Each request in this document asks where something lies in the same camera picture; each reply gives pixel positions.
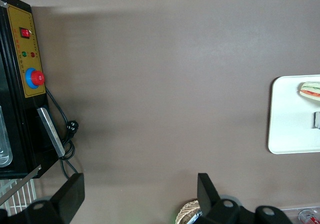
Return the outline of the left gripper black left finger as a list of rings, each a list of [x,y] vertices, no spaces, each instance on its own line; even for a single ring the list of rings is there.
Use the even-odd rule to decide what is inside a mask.
[[[85,198],[85,178],[73,174],[48,200],[39,200],[25,211],[25,223],[70,223]]]

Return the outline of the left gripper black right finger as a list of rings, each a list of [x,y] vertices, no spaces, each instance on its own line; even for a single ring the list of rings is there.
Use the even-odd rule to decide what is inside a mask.
[[[197,200],[203,215],[197,223],[250,223],[250,211],[231,198],[221,198],[210,177],[199,173]]]

